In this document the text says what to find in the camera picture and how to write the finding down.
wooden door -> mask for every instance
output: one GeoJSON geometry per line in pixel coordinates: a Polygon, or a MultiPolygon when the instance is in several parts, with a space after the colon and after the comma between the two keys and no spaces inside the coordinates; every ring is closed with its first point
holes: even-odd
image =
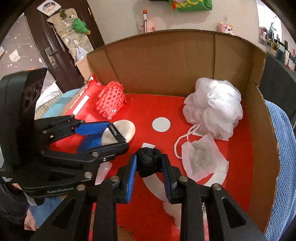
{"type": "MultiPolygon", "coordinates": [[[[35,44],[62,92],[80,88],[84,84],[84,79],[75,66],[68,48],[57,35],[53,26],[46,21],[49,17],[36,9],[43,2],[44,0],[35,0],[25,10],[25,16],[35,44]],[[57,63],[56,69],[53,69],[46,55],[45,49],[48,47],[50,47],[52,53],[55,53],[53,56],[57,63]]],[[[75,9],[77,16],[86,23],[87,28],[91,31],[88,38],[94,49],[104,45],[87,0],[55,0],[55,2],[60,4],[62,8],[75,9]]]]}

poster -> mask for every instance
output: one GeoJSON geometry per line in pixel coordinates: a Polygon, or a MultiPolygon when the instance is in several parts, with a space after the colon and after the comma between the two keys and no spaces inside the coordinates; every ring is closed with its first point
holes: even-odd
{"type": "Polygon", "coordinates": [[[61,8],[61,5],[59,5],[57,2],[52,0],[46,0],[39,7],[37,7],[37,9],[40,12],[46,14],[47,16],[51,16],[60,8],[61,8]]]}

red paper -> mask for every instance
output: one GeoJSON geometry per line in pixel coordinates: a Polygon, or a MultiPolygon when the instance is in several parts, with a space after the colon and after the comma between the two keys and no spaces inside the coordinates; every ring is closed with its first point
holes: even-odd
{"type": "MultiPolygon", "coordinates": [[[[94,90],[88,88],[84,94],[92,97],[91,95],[94,93],[94,90]]],[[[135,153],[138,148],[141,148],[143,142],[154,144],[162,153],[168,155],[172,165],[177,166],[181,173],[186,175],[182,160],[175,157],[173,150],[177,138],[184,135],[192,126],[186,122],[183,116],[183,102],[183,97],[128,94],[127,104],[123,106],[112,121],[122,119],[132,121],[136,126],[136,134],[129,143],[129,151],[112,161],[112,169],[106,178],[115,175],[119,167],[126,165],[129,156],[135,153]],[[152,128],[153,120],[158,117],[166,117],[170,120],[171,126],[168,131],[157,132],[152,128]]],[[[95,103],[95,98],[90,98],[76,118],[83,119],[86,122],[106,121],[96,112],[95,103]]],[[[243,119],[234,129],[233,136],[229,141],[215,140],[215,142],[226,160],[229,161],[229,170],[223,187],[247,212],[253,184],[253,146],[248,113],[244,104],[242,105],[243,119]]],[[[199,138],[198,136],[189,136],[190,141],[199,138]]],[[[52,148],[75,152],[81,141],[82,137],[73,135],[52,144],[52,148]]],[[[186,138],[183,138],[177,146],[179,155],[181,155],[181,145],[185,141],[186,138]]],[[[198,183],[206,183],[211,176],[209,175],[198,183]]],[[[126,231],[133,233],[133,238],[136,241],[179,241],[180,232],[174,225],[173,217],[164,211],[163,202],[150,193],[138,174],[136,174],[131,202],[128,205],[117,205],[117,222],[126,231]]]]}

white wall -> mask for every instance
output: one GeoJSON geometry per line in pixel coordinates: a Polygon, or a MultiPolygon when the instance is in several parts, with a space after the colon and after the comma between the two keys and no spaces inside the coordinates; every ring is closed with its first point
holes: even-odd
{"type": "Polygon", "coordinates": [[[216,30],[219,22],[234,25],[236,35],[258,43],[258,12],[255,0],[212,0],[213,10],[176,12],[168,2],[148,0],[87,0],[105,44],[138,34],[136,21],[143,19],[143,9],[156,30],[194,28],[216,30]]]}
{"type": "Polygon", "coordinates": [[[288,42],[288,50],[293,54],[293,49],[296,50],[296,43],[294,42],[292,36],[286,29],[285,25],[281,23],[281,31],[282,31],[282,43],[285,43],[285,40],[288,42]]]}

green bag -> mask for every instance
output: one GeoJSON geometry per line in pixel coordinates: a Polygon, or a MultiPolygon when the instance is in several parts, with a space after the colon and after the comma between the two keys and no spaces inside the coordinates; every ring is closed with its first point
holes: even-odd
{"type": "Polygon", "coordinates": [[[212,0],[184,0],[183,3],[178,3],[174,0],[169,0],[170,4],[173,5],[173,2],[176,6],[176,11],[185,12],[185,11],[206,11],[212,10],[212,0]]]}

